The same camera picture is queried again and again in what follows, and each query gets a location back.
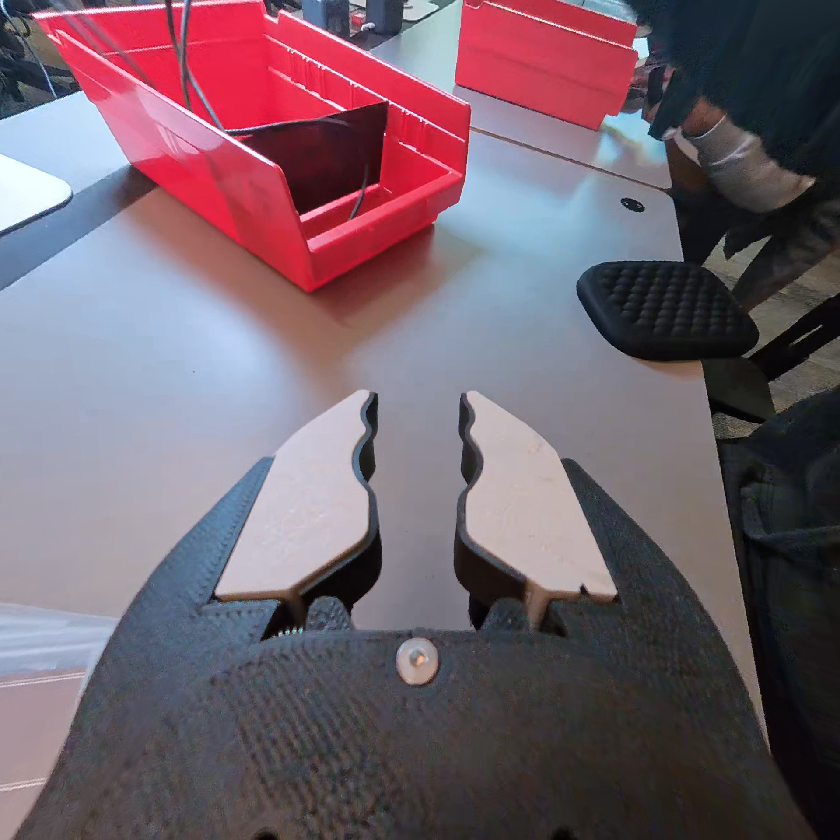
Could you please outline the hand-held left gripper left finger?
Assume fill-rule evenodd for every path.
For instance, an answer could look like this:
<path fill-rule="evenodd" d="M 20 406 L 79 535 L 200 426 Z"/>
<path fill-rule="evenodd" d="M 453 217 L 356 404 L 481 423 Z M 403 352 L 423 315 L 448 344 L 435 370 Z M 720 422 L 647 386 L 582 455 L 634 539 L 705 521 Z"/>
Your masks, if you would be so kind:
<path fill-rule="evenodd" d="M 278 448 L 216 584 L 218 601 L 277 600 L 303 614 L 316 590 L 371 550 L 377 408 L 377 394 L 353 392 Z"/>

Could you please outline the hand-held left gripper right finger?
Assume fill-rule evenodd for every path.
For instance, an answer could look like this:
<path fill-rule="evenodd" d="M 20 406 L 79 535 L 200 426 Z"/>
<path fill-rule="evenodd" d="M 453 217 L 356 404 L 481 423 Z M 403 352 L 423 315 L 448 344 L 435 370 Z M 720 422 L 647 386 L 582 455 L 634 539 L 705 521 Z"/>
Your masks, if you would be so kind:
<path fill-rule="evenodd" d="M 503 600 L 539 630 L 554 602 L 614 606 L 612 574 L 562 458 L 519 417 L 478 391 L 459 399 L 454 568 L 480 629 Z"/>

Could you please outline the clear plastic bin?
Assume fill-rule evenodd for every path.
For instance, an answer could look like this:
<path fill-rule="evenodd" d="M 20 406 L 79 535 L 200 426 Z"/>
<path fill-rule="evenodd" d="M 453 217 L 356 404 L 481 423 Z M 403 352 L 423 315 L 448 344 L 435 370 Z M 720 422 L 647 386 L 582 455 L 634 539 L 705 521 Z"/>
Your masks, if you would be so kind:
<path fill-rule="evenodd" d="M 112 616 L 1 604 L 2 687 L 88 686 L 119 620 Z"/>

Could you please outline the red plastic bin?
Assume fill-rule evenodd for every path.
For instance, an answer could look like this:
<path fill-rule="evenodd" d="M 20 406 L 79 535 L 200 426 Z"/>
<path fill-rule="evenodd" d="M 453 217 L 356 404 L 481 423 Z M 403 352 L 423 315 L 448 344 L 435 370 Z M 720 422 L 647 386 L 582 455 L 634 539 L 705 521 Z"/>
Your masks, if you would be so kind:
<path fill-rule="evenodd" d="M 470 106 L 263 2 L 34 14 L 129 162 L 226 236 L 311 292 L 457 204 Z M 388 102 L 381 176 L 300 215 L 278 164 L 230 130 Z"/>
<path fill-rule="evenodd" d="M 598 130 L 627 99 L 636 38 L 622 2 L 464 1 L 455 84 Z"/>

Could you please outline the person's dark trousers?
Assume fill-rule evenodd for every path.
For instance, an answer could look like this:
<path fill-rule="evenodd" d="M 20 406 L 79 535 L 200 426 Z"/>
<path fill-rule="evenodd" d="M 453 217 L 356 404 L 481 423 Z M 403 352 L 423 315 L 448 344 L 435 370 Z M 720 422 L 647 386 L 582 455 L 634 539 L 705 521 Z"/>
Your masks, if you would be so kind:
<path fill-rule="evenodd" d="M 839 838 L 839 392 L 718 443 L 771 752 Z"/>

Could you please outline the black divider panel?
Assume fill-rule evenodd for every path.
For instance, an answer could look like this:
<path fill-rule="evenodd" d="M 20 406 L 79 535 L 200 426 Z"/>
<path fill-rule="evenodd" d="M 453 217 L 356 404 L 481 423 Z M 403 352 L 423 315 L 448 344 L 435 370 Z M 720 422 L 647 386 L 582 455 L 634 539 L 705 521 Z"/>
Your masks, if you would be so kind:
<path fill-rule="evenodd" d="M 300 215 L 354 194 L 354 219 L 368 187 L 380 180 L 388 113 L 389 103 L 380 101 L 229 135 L 279 165 Z"/>

